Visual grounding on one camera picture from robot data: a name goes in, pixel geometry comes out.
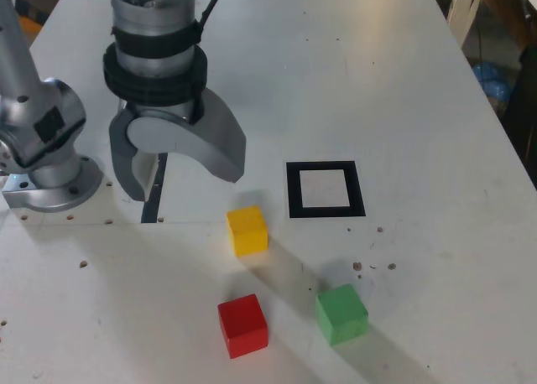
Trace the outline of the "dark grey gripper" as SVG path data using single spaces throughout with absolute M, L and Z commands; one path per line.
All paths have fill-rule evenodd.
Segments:
M 246 136 L 226 103 L 206 88 L 173 106 L 121 100 L 109 126 L 112 166 L 135 201 L 147 202 L 159 166 L 155 153 L 179 153 L 213 176 L 235 183 L 244 174 Z

